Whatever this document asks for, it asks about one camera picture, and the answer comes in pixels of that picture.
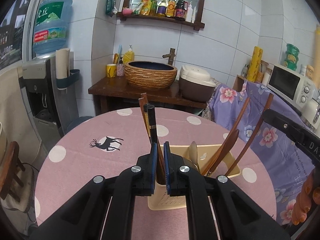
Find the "wooden countertop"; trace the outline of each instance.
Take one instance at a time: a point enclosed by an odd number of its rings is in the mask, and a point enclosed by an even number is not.
[[[167,89],[144,90],[130,86],[125,77],[105,77],[90,87],[88,92],[92,95],[131,99],[139,99],[141,97],[141,93],[147,93],[149,101],[202,109],[207,107],[207,103],[194,102],[183,98],[180,95],[179,84],[176,81]]]

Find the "black deer silhouette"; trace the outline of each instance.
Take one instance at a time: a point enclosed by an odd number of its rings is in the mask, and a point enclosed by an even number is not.
[[[97,140],[93,139],[93,141],[90,143],[90,148],[93,148],[93,147],[97,147],[101,150],[107,150],[107,151],[112,151],[112,149],[116,149],[116,150],[120,150],[118,148],[115,148],[115,147],[112,147],[110,146],[111,143],[113,142],[117,142],[118,144],[122,145],[121,142],[118,142],[116,140],[122,140],[121,138],[109,138],[109,137],[106,137],[106,140],[104,141],[104,143],[100,144],[100,143],[97,143]]]

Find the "woman's hand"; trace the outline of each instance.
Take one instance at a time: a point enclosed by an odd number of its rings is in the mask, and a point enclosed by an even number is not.
[[[306,182],[302,186],[301,192],[297,195],[296,203],[292,210],[292,222],[294,225],[298,225],[300,222],[304,222],[307,219],[307,213],[311,208],[311,197],[309,194],[312,191],[313,185],[313,171],[309,174]],[[320,205],[320,187],[313,191],[313,200],[317,205]]]

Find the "purple floral cloth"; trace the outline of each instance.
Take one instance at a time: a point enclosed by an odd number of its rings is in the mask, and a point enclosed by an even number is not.
[[[230,130],[245,99],[249,97],[249,105],[237,127],[239,138],[248,141],[269,93],[274,94],[265,86],[250,81],[244,83],[241,92],[221,84],[209,103],[212,118],[217,124]],[[299,116],[276,94],[270,108],[303,125]],[[250,148],[260,158],[273,183],[277,202],[276,221],[282,225],[289,223],[295,198],[314,168],[311,160],[284,133],[265,122]]]

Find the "pink tablecloth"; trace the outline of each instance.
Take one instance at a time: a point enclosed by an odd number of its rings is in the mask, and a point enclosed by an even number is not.
[[[171,109],[156,108],[156,121],[161,144],[165,141],[171,145],[189,145],[192,141],[198,145],[221,144],[228,133],[207,119]],[[117,138],[110,146],[119,150],[106,151],[95,146],[94,140],[103,143],[106,137]],[[244,145],[238,138],[231,150],[234,157]],[[102,114],[74,128],[50,151],[40,170],[35,193],[38,225],[94,176],[117,176],[149,152],[150,142],[139,108]],[[239,166],[242,174],[232,178],[233,182],[275,219],[274,189],[259,158],[248,149]],[[221,163],[215,174],[226,171],[226,165]],[[132,239],[187,240],[187,226],[185,208],[151,211],[147,197],[136,197]]]

